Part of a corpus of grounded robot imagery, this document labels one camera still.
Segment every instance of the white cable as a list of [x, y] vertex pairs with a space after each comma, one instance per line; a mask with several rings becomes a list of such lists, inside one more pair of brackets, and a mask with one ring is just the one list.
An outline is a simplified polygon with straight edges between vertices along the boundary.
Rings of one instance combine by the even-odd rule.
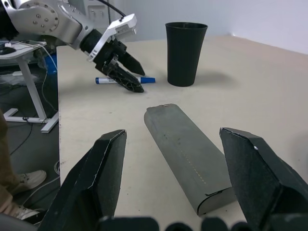
[[42, 223], [42, 221], [39, 221], [39, 222], [37, 222], [37, 223], [35, 223], [35, 224], [33, 224], [33, 225], [38, 225], [38, 224], [40, 224], [40, 223]]
[[60, 175], [60, 161], [58, 161], [58, 162], [53, 166], [53, 170], [55, 171], [55, 173], [57, 173], [58, 175]]
[[[23, 44], [23, 45], [26, 45], [26, 46], [29, 46], [29, 47], [35, 47], [35, 48], [36, 48], [37, 46], [39, 46], [39, 47], [43, 48], [44, 51], [47, 53], [47, 55], [50, 57], [50, 59], [51, 59], [53, 65], [54, 65], [54, 67], [55, 67], [56, 70], [58, 71], [58, 68], [57, 68], [56, 63], [54, 62], [52, 56], [49, 54], [49, 52], [46, 50], [46, 48], [45, 48], [41, 43], [39, 43], [39, 42], [37, 42], [37, 41], [33, 41], [33, 42], [36, 42], [37, 44], [31, 45], [31, 44], [27, 44], [27, 43], [23, 43], [23, 42], [20, 42], [20, 44]], [[54, 106], [52, 105], [52, 103], [49, 102], [49, 101], [47, 100], [47, 98], [46, 98], [46, 96], [45, 96], [45, 94], [44, 94], [44, 86], [45, 86], [45, 81], [46, 81], [46, 79], [47, 79], [47, 72], [48, 72], [48, 71], [47, 71], [46, 62], [45, 62], [45, 67], [46, 67], [46, 75], [45, 75], [45, 78], [44, 78], [44, 81], [43, 81], [43, 84], [42, 84], [42, 88], [41, 88], [42, 95], [43, 95], [43, 98], [44, 98], [45, 102], [48, 103], [48, 105], [49, 105], [55, 112], [57, 112], [57, 110], [54, 108]]]
[[41, 88], [42, 96], [43, 96], [45, 102], [48, 103], [49, 106], [50, 106], [55, 112], [57, 112], [57, 109], [55, 109], [55, 108], [53, 107], [53, 105], [51, 104], [51, 102], [49, 102], [49, 101], [46, 99], [45, 94], [44, 94], [44, 85], [45, 85], [45, 81], [46, 81], [46, 79], [47, 79], [47, 72], [48, 72], [48, 71], [47, 71], [47, 66], [46, 66], [46, 75], [45, 75], [45, 78], [44, 78], [44, 81], [43, 81], [43, 84], [42, 84], [42, 88]]
[[55, 178], [55, 179], [53, 179], [53, 180], [51, 180], [51, 181], [49, 181], [48, 183], [46, 183], [46, 184], [43, 184], [42, 186], [40, 186], [38, 189], [36, 189], [33, 193], [31, 193], [31, 195], [30, 196], [28, 196], [28, 198], [22, 203], [22, 205], [24, 205], [38, 190], [40, 190], [41, 188], [43, 188], [43, 187], [45, 187], [46, 185], [49, 185], [49, 184], [51, 184], [51, 183], [53, 183], [54, 181], [56, 181], [57, 179], [59, 179], [60, 178], [60, 176], [58, 176], [57, 178]]
[[54, 181], [56, 181], [57, 179], [60, 178], [60, 161], [57, 161], [57, 163], [55, 163], [55, 165], [53, 166], [53, 170], [55, 171], [55, 173], [57, 173], [59, 176], [51, 181], [49, 181], [46, 184], [43, 184], [42, 186], [40, 186], [38, 189], [36, 189], [33, 193], [31, 193], [31, 195], [28, 196], [28, 198], [22, 203], [22, 206], [41, 188], [45, 187], [46, 185], [49, 185], [51, 183], [53, 183]]

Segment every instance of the table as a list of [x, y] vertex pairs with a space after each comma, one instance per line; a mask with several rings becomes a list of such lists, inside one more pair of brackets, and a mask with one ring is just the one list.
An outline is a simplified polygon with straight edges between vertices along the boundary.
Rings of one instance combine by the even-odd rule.
[[[155, 84], [145, 93], [96, 85], [103, 76], [86, 55], [58, 48], [61, 182], [102, 134], [128, 134], [116, 216], [152, 216], [163, 230], [182, 221], [199, 230], [192, 209], [147, 130], [147, 107], [177, 104], [223, 151], [220, 127], [263, 137], [308, 182], [308, 56], [231, 36], [206, 38], [193, 86], [167, 82], [166, 41], [127, 43]], [[231, 225], [244, 220], [233, 203], [208, 214]]]
[[[43, 46], [46, 45], [46, 42], [40, 42]], [[23, 117], [20, 116], [13, 116], [18, 112], [17, 108], [11, 108], [7, 112], [5, 112], [4, 118], [8, 122], [28, 122], [28, 123], [41, 123], [46, 124], [42, 129], [42, 133], [49, 133], [51, 129], [58, 123], [59, 115], [58, 112], [55, 113], [55, 115], [52, 118], [47, 118], [44, 107], [42, 105], [42, 102], [39, 98], [39, 93], [37, 91], [37, 88], [35, 86], [35, 83], [32, 79], [32, 75], [30, 72], [30, 69], [28, 67], [28, 62], [25, 59], [25, 55], [39, 49], [40, 46], [31, 47], [29, 45], [25, 45], [23, 43], [16, 43], [12, 45], [13, 48], [16, 49], [15, 52], [5, 55], [0, 55], [0, 60], [9, 60], [9, 59], [16, 59], [19, 65], [19, 68], [23, 74], [23, 77], [25, 79], [28, 91], [30, 93], [32, 102], [34, 104], [34, 107], [36, 109], [36, 112], [38, 114], [37, 117], [29, 117], [27, 120], [24, 120]]]

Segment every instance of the gray rectangular block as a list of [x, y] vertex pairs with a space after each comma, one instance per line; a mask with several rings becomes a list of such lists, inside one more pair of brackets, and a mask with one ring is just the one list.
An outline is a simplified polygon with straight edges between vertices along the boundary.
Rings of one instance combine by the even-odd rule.
[[224, 154], [177, 105], [148, 108], [144, 122], [197, 215], [236, 200]]

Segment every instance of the person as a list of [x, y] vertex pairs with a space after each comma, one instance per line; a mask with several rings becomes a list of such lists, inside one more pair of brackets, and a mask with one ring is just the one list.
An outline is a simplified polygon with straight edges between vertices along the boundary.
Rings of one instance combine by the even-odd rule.
[[7, 130], [7, 123], [0, 110], [0, 213], [23, 220], [39, 212], [17, 205], [13, 202], [13, 196], [39, 186], [47, 175], [43, 170], [20, 175], [13, 173]]

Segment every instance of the black cup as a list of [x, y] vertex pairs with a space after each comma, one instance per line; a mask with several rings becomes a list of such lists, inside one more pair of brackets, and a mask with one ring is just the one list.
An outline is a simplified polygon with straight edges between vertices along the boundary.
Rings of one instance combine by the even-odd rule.
[[208, 26], [199, 23], [167, 23], [168, 82], [187, 87], [194, 83]]

